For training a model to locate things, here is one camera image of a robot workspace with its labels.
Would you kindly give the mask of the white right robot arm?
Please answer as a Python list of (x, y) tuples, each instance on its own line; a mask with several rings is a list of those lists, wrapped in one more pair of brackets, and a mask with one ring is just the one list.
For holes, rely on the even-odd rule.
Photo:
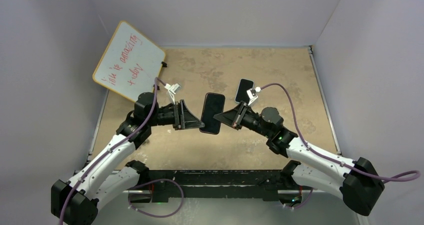
[(280, 176), (282, 185), (288, 189), (300, 185), (324, 191), (362, 216), (370, 215), (385, 189), (369, 160), (353, 160), (312, 144), (305, 145), (299, 135), (284, 127), (284, 119), (275, 107), (257, 113), (240, 103), (214, 115), (214, 119), (235, 130), (247, 128), (266, 137), (266, 145), (273, 153), (289, 158), (295, 166)]

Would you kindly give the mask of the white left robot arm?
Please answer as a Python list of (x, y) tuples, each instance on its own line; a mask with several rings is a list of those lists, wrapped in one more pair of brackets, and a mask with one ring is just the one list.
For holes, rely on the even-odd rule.
[(176, 131), (205, 126), (183, 100), (159, 107), (156, 93), (140, 94), (101, 153), (68, 181), (59, 179), (51, 187), (51, 213), (59, 223), (90, 225), (104, 205), (123, 191), (142, 190), (155, 183), (149, 168), (137, 160), (128, 162), (116, 174), (112, 171), (147, 140), (153, 126), (165, 125)]

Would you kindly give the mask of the black whiteboard clip upper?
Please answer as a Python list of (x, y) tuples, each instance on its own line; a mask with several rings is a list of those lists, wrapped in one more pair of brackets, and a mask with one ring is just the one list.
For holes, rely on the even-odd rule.
[(168, 67), (168, 64), (166, 62), (164, 62), (164, 61), (161, 62), (161, 65), (162, 65), (163, 68), (167, 68)]

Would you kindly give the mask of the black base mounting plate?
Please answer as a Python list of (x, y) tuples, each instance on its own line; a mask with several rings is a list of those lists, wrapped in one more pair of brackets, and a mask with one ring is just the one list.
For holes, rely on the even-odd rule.
[(131, 192), (147, 192), (153, 203), (170, 198), (261, 199), (265, 202), (299, 202), (299, 186), (281, 170), (150, 170)]

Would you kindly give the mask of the yellow framed whiteboard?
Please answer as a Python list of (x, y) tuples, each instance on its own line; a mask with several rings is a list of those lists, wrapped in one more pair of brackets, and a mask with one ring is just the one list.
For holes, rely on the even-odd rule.
[(92, 79), (99, 85), (135, 102), (154, 90), (154, 80), (165, 61), (165, 51), (127, 21), (115, 29)]

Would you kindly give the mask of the aluminium front rail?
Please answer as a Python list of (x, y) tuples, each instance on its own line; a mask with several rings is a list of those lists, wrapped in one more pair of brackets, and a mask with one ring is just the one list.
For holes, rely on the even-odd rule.
[(149, 170), (124, 167), (106, 177), (98, 194), (119, 182), (138, 185), (154, 181), (154, 196), (186, 198), (263, 198), (273, 200), (279, 191), (308, 189), (280, 170)]

